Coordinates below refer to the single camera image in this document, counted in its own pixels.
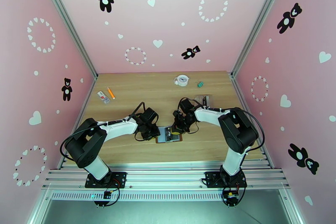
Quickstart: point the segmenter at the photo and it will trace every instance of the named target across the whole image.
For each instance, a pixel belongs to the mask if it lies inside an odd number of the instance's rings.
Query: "wooden table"
[[[179,74],[190,77],[188,86],[173,83]],[[198,88],[197,81],[204,86]],[[97,95],[110,87],[115,100],[104,104]],[[96,121],[118,120],[132,113],[142,101],[159,114],[158,126],[169,126],[174,121],[173,111],[182,97],[196,95],[213,96],[213,106],[221,108],[241,107],[227,72],[186,72],[186,73],[111,73],[100,74],[93,88],[83,121],[89,117]],[[196,134],[183,135],[182,142],[155,143],[155,140],[137,142],[134,135],[123,135],[104,143],[99,156],[107,164],[146,163],[166,161],[211,161],[224,160],[228,146],[220,127],[200,122]],[[247,155],[246,159],[263,158],[260,150]]]

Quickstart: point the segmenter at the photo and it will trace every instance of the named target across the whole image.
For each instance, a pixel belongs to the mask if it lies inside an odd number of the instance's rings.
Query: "metal strip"
[[[241,68],[241,66],[243,65],[244,63],[244,60],[247,56],[247,54],[249,53],[250,49],[251,49],[251,46],[253,45],[255,39],[257,38],[257,35],[269,13],[269,11],[271,10],[272,8],[272,5],[274,3],[275,0],[266,0],[264,2],[264,5],[258,15],[258,18],[252,28],[252,31],[251,33],[249,34],[247,40],[246,40],[246,43],[245,45],[243,46],[241,52],[240,52],[240,55],[236,61],[236,64],[234,65],[234,67],[232,68],[231,70],[231,75],[233,76],[233,78],[235,78]]]
[[[69,14],[67,13],[64,4],[62,3],[62,0],[52,0],[52,2],[54,3],[58,13],[60,14],[66,28],[68,29],[74,43],[76,44],[79,53],[82,55],[82,57],[85,60],[86,65],[88,66],[88,68],[90,69],[90,71],[92,72],[94,79],[96,80],[98,77],[98,74],[89,58],[89,55],[87,54],[83,43],[80,40],[80,37],[74,27],[74,25],[72,24],[72,21],[70,19]]]

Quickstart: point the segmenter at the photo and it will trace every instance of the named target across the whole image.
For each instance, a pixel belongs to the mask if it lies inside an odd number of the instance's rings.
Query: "orange marker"
[[[113,95],[113,93],[112,93],[112,91],[110,90],[110,88],[108,87],[108,92],[110,93],[110,95],[111,95],[111,97],[113,98],[113,99],[115,99],[116,97]]]

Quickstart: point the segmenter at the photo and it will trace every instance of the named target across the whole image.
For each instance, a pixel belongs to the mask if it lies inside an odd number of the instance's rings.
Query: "mounting plate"
[[[85,182],[86,188],[117,188],[119,186],[120,189],[125,188],[126,183],[126,172],[111,172],[104,182],[97,181],[92,174],[88,174],[87,181]]]

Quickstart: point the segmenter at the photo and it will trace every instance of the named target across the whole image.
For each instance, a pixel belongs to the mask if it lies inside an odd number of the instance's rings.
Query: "gray floor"
[[[44,224],[289,224],[278,190],[247,190],[236,208],[222,202],[52,201]]]

